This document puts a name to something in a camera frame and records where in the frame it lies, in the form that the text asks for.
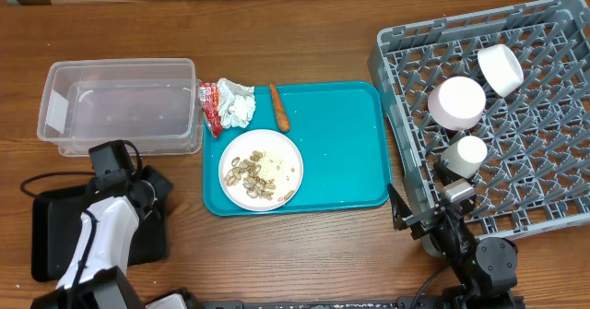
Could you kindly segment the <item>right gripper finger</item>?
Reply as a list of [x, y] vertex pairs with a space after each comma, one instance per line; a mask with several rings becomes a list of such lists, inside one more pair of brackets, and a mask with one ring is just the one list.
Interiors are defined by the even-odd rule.
[[444, 160], [437, 160], [434, 163], [434, 171], [441, 180], [444, 186], [451, 184], [458, 180], [463, 180], [464, 177], [456, 172], [451, 171], [446, 165]]
[[413, 213], [392, 184], [387, 185], [387, 192], [391, 203], [394, 228], [402, 231], [407, 228], [406, 219], [412, 218]]

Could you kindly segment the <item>white cup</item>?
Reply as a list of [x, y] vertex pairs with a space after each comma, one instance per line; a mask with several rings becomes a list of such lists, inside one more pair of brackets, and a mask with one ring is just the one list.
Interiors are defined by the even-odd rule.
[[487, 158], [488, 147], [485, 142], [474, 136], [465, 136], [448, 147], [441, 156], [446, 160], [446, 167], [464, 177], [471, 178]]

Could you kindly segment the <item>pink bowl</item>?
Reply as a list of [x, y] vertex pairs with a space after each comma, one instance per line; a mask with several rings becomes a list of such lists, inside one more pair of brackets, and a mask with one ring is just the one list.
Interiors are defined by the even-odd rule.
[[429, 95], [428, 111], [445, 129], [467, 130], [480, 120], [486, 105], [483, 88], [472, 78], [451, 77]]

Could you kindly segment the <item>white bowl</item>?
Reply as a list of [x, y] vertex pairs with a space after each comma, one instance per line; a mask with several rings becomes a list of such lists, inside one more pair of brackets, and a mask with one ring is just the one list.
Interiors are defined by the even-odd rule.
[[477, 58], [484, 78], [499, 96], [506, 97], [523, 84], [523, 69], [506, 45], [496, 44], [479, 50]]

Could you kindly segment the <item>white plate with food scraps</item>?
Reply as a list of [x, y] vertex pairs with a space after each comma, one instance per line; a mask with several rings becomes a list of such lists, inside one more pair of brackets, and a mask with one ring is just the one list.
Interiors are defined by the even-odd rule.
[[236, 206], [252, 212], [285, 206], [296, 196], [303, 175], [303, 158], [297, 146], [269, 129], [238, 135], [218, 162], [223, 193]]

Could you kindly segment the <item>orange carrot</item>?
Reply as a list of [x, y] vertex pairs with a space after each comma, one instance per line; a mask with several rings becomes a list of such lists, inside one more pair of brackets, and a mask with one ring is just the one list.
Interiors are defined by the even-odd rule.
[[288, 132], [290, 130], [290, 122], [289, 118], [287, 117], [287, 113], [283, 106], [282, 100], [280, 99], [279, 93], [277, 91], [277, 86], [273, 83], [269, 83], [269, 90], [271, 94], [271, 99], [273, 102], [274, 113], [276, 117], [277, 127], [282, 132]]

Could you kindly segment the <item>white tissue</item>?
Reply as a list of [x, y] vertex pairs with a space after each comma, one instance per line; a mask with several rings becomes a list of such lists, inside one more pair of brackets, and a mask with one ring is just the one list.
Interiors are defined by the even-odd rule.
[[226, 78], [217, 82], [218, 115], [224, 129], [246, 128], [252, 121], [256, 108], [254, 86], [244, 86]]

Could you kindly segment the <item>red snack wrapper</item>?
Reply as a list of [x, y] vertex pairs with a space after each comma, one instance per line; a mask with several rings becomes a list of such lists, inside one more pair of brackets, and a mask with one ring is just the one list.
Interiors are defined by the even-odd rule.
[[206, 124], [214, 138], [223, 131], [220, 115], [218, 113], [219, 93], [216, 83], [200, 82], [198, 97], [201, 108], [206, 116]]

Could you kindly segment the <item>black plastic tray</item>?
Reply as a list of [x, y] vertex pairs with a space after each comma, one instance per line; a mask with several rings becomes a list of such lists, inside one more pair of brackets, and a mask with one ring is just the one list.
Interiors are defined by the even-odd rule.
[[[58, 280], [66, 272], [81, 231], [79, 198], [86, 192], [82, 185], [45, 191], [54, 202], [35, 200], [32, 205], [31, 276], [38, 282]], [[156, 201], [158, 216], [149, 215], [133, 237], [130, 266], [159, 261], [169, 255], [165, 205]]]

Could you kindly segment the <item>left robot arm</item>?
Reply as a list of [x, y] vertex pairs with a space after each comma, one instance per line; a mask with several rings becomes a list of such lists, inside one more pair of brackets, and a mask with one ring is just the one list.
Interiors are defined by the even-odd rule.
[[155, 202], [171, 182], [142, 163], [129, 140], [88, 150], [92, 163], [85, 194], [78, 200], [81, 231], [65, 274], [55, 290], [33, 300], [33, 308], [173, 308], [203, 305], [186, 288], [144, 303], [126, 277], [133, 237], [143, 221], [158, 217]]

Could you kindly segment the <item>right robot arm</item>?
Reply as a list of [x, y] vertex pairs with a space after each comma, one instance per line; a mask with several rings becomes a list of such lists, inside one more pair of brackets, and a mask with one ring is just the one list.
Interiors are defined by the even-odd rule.
[[[426, 238], [441, 253], [446, 263], [435, 271], [413, 297], [397, 299], [399, 308], [523, 308], [524, 300], [513, 297], [517, 285], [518, 249], [510, 240], [488, 237], [479, 240], [465, 223], [465, 215], [475, 208], [473, 178], [460, 175], [437, 161], [434, 170], [442, 181], [441, 198], [430, 210], [414, 213], [389, 184], [394, 228], [411, 230], [415, 240]], [[447, 268], [460, 284], [448, 287], [438, 296], [423, 292]]]

